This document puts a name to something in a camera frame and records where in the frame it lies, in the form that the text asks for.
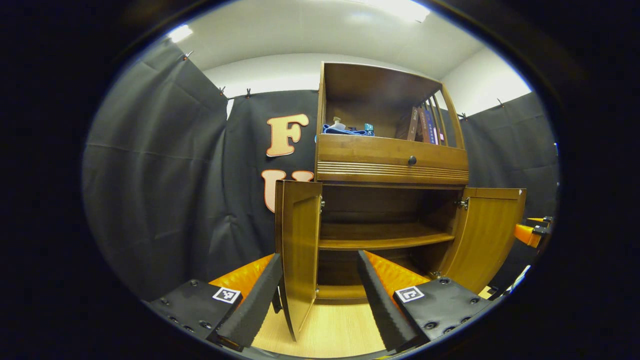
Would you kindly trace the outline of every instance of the orange letter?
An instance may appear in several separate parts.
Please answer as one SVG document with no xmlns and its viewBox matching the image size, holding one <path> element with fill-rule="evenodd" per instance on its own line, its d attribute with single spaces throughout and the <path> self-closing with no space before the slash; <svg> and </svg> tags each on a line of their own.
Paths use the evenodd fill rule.
<svg viewBox="0 0 640 360">
<path fill-rule="evenodd" d="M 261 175 L 264 179 L 264 204 L 275 213 L 276 180 L 284 179 L 287 173 L 282 170 L 265 170 Z"/>
<path fill-rule="evenodd" d="M 283 156 L 293 154 L 294 148 L 289 145 L 289 138 L 293 142 L 300 141 L 300 125 L 307 126 L 309 118 L 305 114 L 274 117 L 267 120 L 267 124 L 271 125 L 271 147 L 267 149 L 267 156 Z"/>
<path fill-rule="evenodd" d="M 314 178 L 314 173 L 312 173 L 311 171 L 294 171 L 291 174 L 291 177 L 293 177 L 294 180 L 296 181 L 306 181 L 309 182 L 311 181 L 311 179 Z"/>
</svg>

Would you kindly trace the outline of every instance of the drawer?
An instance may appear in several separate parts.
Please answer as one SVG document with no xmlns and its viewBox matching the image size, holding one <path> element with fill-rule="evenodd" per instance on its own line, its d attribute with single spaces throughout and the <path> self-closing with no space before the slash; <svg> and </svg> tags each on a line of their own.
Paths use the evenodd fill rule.
<svg viewBox="0 0 640 360">
<path fill-rule="evenodd" d="M 415 164 L 409 159 L 414 156 Z M 319 134 L 316 179 L 371 183 L 466 185 L 467 152 L 407 140 Z"/>
</svg>

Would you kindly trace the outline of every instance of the bottle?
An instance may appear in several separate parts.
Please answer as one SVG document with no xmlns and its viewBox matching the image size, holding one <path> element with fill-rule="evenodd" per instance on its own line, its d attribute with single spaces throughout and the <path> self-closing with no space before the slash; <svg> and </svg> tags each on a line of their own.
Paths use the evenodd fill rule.
<svg viewBox="0 0 640 360">
<path fill-rule="evenodd" d="M 340 118 L 339 117 L 333 117 L 333 125 L 331 125 L 329 127 L 329 129 L 344 130 L 345 127 L 346 126 L 343 123 L 340 122 Z"/>
<path fill-rule="evenodd" d="M 373 135 L 373 125 L 371 124 L 364 124 L 364 131 L 367 132 L 367 136 L 374 136 Z"/>
</svg>

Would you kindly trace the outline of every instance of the white ceiling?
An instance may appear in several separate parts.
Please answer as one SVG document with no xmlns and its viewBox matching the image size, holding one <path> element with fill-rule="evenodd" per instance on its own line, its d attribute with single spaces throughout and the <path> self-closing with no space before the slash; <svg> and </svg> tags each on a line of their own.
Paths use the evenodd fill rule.
<svg viewBox="0 0 640 360">
<path fill-rule="evenodd" d="M 345 0 L 238 0 L 189 23 L 201 70 L 294 53 L 359 56 L 442 79 L 484 45 L 433 12 L 423 23 Z"/>
</svg>

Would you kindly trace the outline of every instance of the blue towel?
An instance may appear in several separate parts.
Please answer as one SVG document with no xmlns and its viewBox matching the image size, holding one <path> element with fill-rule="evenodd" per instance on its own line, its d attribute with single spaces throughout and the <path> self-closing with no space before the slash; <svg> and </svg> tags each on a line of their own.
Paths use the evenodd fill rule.
<svg viewBox="0 0 640 360">
<path fill-rule="evenodd" d="M 324 124 L 322 125 L 323 127 L 323 134 L 342 134 L 342 135 L 360 135 L 360 136 L 374 136 L 373 132 L 371 134 L 367 134 L 366 131 L 364 130 L 358 130 L 358 131 L 350 131 L 350 130 L 340 130 L 340 129 L 335 129 L 334 127 L 329 128 L 329 125 Z"/>
</svg>

